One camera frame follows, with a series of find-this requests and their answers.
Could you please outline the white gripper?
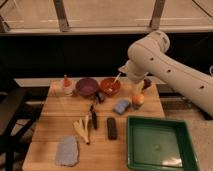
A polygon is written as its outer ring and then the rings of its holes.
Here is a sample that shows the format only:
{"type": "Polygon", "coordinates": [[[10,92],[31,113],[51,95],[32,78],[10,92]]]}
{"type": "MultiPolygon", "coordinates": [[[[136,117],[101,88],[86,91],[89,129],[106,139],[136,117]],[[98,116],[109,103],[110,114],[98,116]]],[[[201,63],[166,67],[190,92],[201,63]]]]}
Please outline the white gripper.
{"type": "MultiPolygon", "coordinates": [[[[125,74],[132,82],[137,81],[137,77],[133,74],[132,69],[130,68],[130,62],[127,61],[123,66],[118,68],[118,71],[125,74]]],[[[140,83],[135,84],[135,92],[134,94],[142,93],[144,83],[141,81],[140,83]]]]}

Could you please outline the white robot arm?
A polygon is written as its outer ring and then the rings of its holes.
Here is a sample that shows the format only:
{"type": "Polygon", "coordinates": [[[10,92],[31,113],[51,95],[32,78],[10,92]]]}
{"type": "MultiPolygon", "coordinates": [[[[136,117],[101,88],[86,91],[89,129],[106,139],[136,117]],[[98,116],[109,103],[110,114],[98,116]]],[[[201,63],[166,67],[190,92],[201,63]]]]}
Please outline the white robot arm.
{"type": "Polygon", "coordinates": [[[119,68],[133,83],[151,73],[213,117],[213,77],[168,57],[169,37],[153,31],[128,48],[129,60],[119,68]]]}

